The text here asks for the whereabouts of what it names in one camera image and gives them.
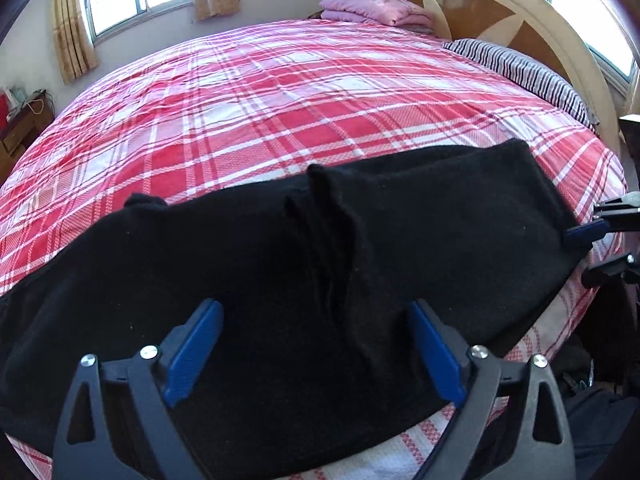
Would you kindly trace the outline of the black pants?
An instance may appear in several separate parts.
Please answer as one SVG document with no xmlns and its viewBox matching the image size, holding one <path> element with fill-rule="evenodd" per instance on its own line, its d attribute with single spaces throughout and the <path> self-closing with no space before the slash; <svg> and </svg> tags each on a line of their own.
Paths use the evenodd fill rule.
<svg viewBox="0 0 640 480">
<path fill-rule="evenodd" d="M 213 299 L 220 338 L 171 413 L 206 477 L 342 460 L 442 406 L 409 304 L 506 354 L 588 255 L 574 226 L 518 140 L 132 196 L 3 295 L 1 426 L 50 453 L 84 354 L 129 358 Z"/>
</svg>

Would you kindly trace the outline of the striped pillow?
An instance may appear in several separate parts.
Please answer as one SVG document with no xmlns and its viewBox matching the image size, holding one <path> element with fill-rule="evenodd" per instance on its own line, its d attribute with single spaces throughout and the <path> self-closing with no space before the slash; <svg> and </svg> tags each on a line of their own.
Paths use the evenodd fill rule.
<svg viewBox="0 0 640 480">
<path fill-rule="evenodd" d="M 592 131 L 600 124 L 591 108 L 565 78 L 524 53 L 473 38 L 446 41 L 442 47 L 493 70 Z"/>
</svg>

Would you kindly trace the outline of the side window by headboard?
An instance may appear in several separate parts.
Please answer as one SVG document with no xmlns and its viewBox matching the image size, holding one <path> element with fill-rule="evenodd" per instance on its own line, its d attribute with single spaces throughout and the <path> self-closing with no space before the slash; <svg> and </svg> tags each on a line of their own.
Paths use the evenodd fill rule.
<svg viewBox="0 0 640 480">
<path fill-rule="evenodd" d="M 630 79 L 634 55 L 620 26 L 600 0 L 551 0 L 551 4 L 591 50 Z"/>
</svg>

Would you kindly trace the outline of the cream wooden headboard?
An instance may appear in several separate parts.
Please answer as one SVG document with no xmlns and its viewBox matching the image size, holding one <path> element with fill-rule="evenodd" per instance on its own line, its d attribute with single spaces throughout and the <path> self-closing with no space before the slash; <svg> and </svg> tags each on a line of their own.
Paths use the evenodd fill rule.
<svg viewBox="0 0 640 480">
<path fill-rule="evenodd" d="M 544 0 L 409 0 L 434 14 L 436 36 L 476 38 L 518 50 L 565 78 L 596 115 L 602 142 L 620 154 L 620 130 L 600 66 L 578 33 Z"/>
</svg>

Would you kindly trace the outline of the red white plaid bedsheet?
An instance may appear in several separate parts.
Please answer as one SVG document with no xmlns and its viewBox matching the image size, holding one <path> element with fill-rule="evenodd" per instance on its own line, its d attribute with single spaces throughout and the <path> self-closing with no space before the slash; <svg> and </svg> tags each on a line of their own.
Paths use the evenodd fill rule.
<svg viewBox="0 0 640 480">
<path fill-rule="evenodd" d="M 526 141 L 577 218 L 626 191 L 612 144 L 439 40 L 282 21 L 183 42 L 62 110 L 1 189 L 9 290 L 134 192 L 181 202 L 436 144 Z"/>
</svg>

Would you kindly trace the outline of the brown wooden desk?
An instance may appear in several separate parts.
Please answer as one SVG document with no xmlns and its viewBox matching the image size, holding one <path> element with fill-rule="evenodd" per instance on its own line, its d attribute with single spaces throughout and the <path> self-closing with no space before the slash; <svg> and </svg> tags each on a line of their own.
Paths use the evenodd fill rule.
<svg viewBox="0 0 640 480">
<path fill-rule="evenodd" d="M 1 183 L 6 182 L 17 161 L 53 121 L 54 105 L 49 92 L 36 91 L 1 131 Z"/>
</svg>

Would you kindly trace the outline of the red gift bag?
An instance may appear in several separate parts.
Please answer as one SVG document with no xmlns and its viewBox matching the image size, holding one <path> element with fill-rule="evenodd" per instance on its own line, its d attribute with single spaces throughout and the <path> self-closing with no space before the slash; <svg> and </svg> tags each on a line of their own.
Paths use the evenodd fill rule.
<svg viewBox="0 0 640 480">
<path fill-rule="evenodd" d="M 3 91 L 0 91 L 0 122 L 2 126 L 4 126 L 8 121 L 6 118 L 9 115 L 9 111 L 9 101 L 6 98 L 6 94 Z"/>
</svg>

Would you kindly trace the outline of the folded pink blanket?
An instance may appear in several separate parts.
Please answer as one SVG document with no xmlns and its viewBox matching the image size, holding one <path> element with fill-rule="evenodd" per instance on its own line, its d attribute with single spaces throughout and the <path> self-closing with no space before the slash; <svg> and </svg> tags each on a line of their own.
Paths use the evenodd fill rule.
<svg viewBox="0 0 640 480">
<path fill-rule="evenodd" d="M 408 0 L 322 0 L 320 18 L 433 33 L 434 13 Z"/>
</svg>

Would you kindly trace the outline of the left beige curtain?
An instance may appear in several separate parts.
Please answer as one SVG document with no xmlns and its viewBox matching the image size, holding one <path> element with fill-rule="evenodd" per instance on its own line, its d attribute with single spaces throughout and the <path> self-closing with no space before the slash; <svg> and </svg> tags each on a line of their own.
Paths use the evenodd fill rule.
<svg viewBox="0 0 640 480">
<path fill-rule="evenodd" d="M 84 0 L 52 0 L 52 38 L 63 84 L 98 67 Z"/>
</svg>

